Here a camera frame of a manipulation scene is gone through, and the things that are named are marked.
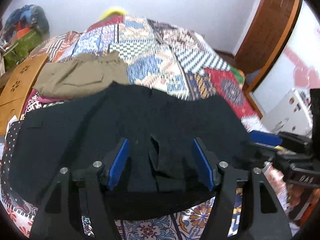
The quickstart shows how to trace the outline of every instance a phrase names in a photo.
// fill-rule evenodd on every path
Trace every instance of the green box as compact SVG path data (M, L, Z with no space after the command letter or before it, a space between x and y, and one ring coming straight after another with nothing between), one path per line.
M41 35L34 29L17 40L16 43L3 54L5 71L24 61L29 56L29 53L41 42Z

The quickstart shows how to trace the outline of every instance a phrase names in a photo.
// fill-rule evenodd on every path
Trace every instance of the blue cloth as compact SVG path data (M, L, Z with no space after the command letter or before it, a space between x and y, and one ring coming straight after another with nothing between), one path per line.
M10 40L15 34L15 27L19 22L22 28L34 27L41 34L49 31L49 23L43 9L38 5L29 4L14 10L8 17L4 25L6 40Z

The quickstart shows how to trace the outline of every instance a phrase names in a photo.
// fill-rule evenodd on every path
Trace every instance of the pink heart decoration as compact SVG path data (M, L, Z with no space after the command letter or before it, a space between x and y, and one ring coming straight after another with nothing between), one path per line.
M293 80L295 87L305 87L309 86L308 79L309 68L307 66L297 65L293 71Z
M320 88L320 79L318 72L314 69L311 68L308 71L308 77L309 77L309 88Z

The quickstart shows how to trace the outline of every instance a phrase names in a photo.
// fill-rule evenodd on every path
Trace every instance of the bed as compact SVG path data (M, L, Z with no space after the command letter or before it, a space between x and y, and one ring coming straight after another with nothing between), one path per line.
M128 63L130 83L156 88L181 100L201 100L218 93L233 108L247 131L266 131L242 93L243 73L225 62L202 36L175 25L143 17L115 16L93 24L82 34L70 31L45 41L29 58L48 53L49 62L66 62L82 53L101 57L113 51L118 51L119 57ZM37 91L32 90L20 120L14 124L16 127L34 109L63 104L60 100L40 102L38 97ZM6 144L1 173L9 174L10 165ZM29 237L37 207L17 195L9 182L1 179L0 187L1 203L8 216L22 234ZM199 239L213 202L214 198L157 219L116 220L115 223L123 239ZM229 236L237 233L241 203L242 189L239 188ZM94 237L90 218L82 216L82 222L85 234Z

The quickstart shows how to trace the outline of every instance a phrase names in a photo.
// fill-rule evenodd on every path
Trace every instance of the white wall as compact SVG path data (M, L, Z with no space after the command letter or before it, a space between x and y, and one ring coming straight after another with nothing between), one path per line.
M13 0L3 15L25 4L40 5L51 37L70 30L82 32L111 6L129 14L190 28L205 35L215 49L233 52L255 0Z
M315 69L317 75L309 70ZM280 57L253 92L255 100L267 114L291 88L308 94L310 88L320 88L320 24L307 3L301 11Z
M233 55L237 54L237 52L238 52L238 50L239 50L239 48L240 48L245 36L247 35L247 32L248 32L248 30L250 28L250 25L251 25L251 23L253 21L253 18L256 15L258 6L260 4L260 1L261 0L254 0L250 15L249 15L249 17L247 19L247 22L245 23L245 26L243 28L243 31L242 31L241 35L240 35L240 38L239 38L239 40L238 40L238 42L237 42L237 44L236 44L236 46L235 46L235 48L233 50Z

